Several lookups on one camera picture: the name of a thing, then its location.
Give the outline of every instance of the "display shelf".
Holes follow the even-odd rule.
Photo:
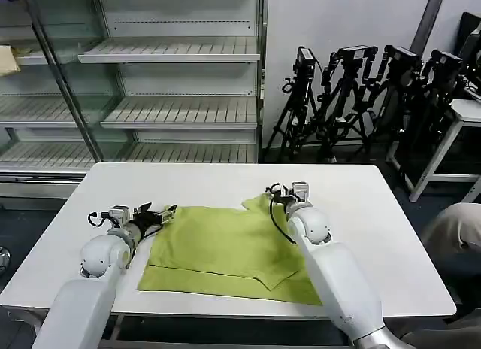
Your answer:
[[[135,144],[123,162],[256,163],[254,144]]]
[[[0,171],[87,172],[94,164],[83,142],[17,142],[0,156]]]
[[[256,97],[129,96],[106,129],[256,129]]]
[[[109,38],[78,56],[82,63],[257,62],[256,37]]]
[[[104,118],[108,96],[79,96],[89,124]],[[77,125],[61,96],[0,96],[0,127],[70,129]]]
[[[57,59],[60,63],[77,61],[79,53],[83,52],[86,42],[61,40],[54,42]],[[18,65],[46,65],[47,60],[37,41],[20,41],[11,43],[15,60]]]

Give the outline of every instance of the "beige pants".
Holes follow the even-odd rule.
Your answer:
[[[421,241],[433,261],[455,253],[481,253],[481,204],[449,206],[426,227]]]
[[[434,262],[457,253],[481,253],[481,205],[460,203],[448,207],[425,228],[421,240]],[[479,349],[481,311],[448,325],[446,330],[415,330],[403,341],[417,349]]]

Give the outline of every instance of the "tripod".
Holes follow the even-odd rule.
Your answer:
[[[422,76],[427,82],[431,72],[434,78],[427,83],[414,98],[412,117],[406,133],[400,141],[400,153],[407,158],[410,154],[423,146],[438,144],[443,137],[446,127],[450,125],[448,117],[451,111],[452,97],[457,92],[464,91],[464,75],[462,59],[450,53],[434,50],[431,58],[422,70]]]
[[[419,88],[419,76],[422,67],[421,58],[403,47],[388,45],[384,48],[383,60],[377,72],[376,82],[379,83],[386,73],[386,80],[371,91],[370,102],[374,102],[386,90],[380,112],[374,118],[372,133],[366,142],[347,160],[350,162],[362,150],[370,152],[373,142],[384,135],[388,135],[387,147],[404,131],[404,118],[408,114],[410,98]]]
[[[310,103],[314,115],[316,115],[316,101],[314,100],[312,89],[315,68],[316,59],[312,52],[307,48],[299,47],[298,56],[294,64],[294,79],[286,78],[287,83],[282,88],[284,93],[290,93],[290,97],[276,126],[274,126],[274,131],[262,155],[262,161],[265,160],[278,133],[283,136],[283,140],[276,162],[281,161],[286,150],[288,158],[293,159],[295,153],[301,149],[302,144],[311,135],[310,125],[307,124],[307,105]],[[281,127],[288,115],[286,128],[282,130]]]
[[[314,117],[313,125],[316,127],[316,137],[321,141],[321,147],[317,153],[317,161],[336,162],[332,152],[334,146],[340,141],[348,139],[349,132],[356,132],[365,142],[368,139],[365,131],[364,115],[372,107],[371,101],[364,101],[366,89],[372,90],[375,87],[375,80],[369,78],[371,67],[376,58],[377,47],[356,46],[341,48],[331,54],[328,67],[322,73],[321,85],[325,88],[324,93],[319,97],[321,109]],[[362,72],[361,85],[358,85],[358,72],[366,58],[365,68]],[[337,86],[331,92],[332,75],[342,62],[344,75],[337,82]],[[353,113],[343,117],[344,108],[350,93],[354,92],[355,103],[352,107]],[[326,119],[329,106],[335,96],[339,93],[336,105],[332,114]]]

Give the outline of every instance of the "black cable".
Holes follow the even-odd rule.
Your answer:
[[[284,238],[286,238],[291,244],[295,244],[295,241],[292,240],[280,227],[277,225],[276,220],[274,219],[274,215],[272,213],[272,204],[274,203],[274,197],[271,199],[271,203],[269,204],[269,214],[271,216],[272,223],[274,226],[279,230],[281,234],[283,234]]]
[[[92,218],[93,218],[93,217],[95,217],[95,218],[98,217],[98,215],[97,215],[96,212],[91,212],[91,213],[89,214],[89,216],[87,216],[87,220],[89,221],[89,224],[90,224],[90,225],[92,225],[92,226],[94,226],[94,227],[97,227],[97,224],[92,221]]]
[[[319,69],[321,70],[321,73],[323,73],[324,70],[322,69],[321,64],[319,63],[319,60],[316,58],[316,56],[314,56],[314,53],[312,50],[310,50],[310,54],[313,55],[314,60],[316,61],[317,65],[319,66]]]
[[[275,188],[275,186],[280,186],[280,184],[279,184],[278,182],[276,182],[275,184],[272,184],[271,187],[266,187],[266,188],[265,188],[265,192],[266,192],[266,193],[272,193],[272,194],[274,194],[274,193],[272,192],[272,189]]]

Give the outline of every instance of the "green cloth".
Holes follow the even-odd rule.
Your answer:
[[[157,234],[139,290],[181,291],[320,305],[296,245],[276,229],[270,197],[246,210],[179,207]],[[276,223],[286,231],[282,205]]]

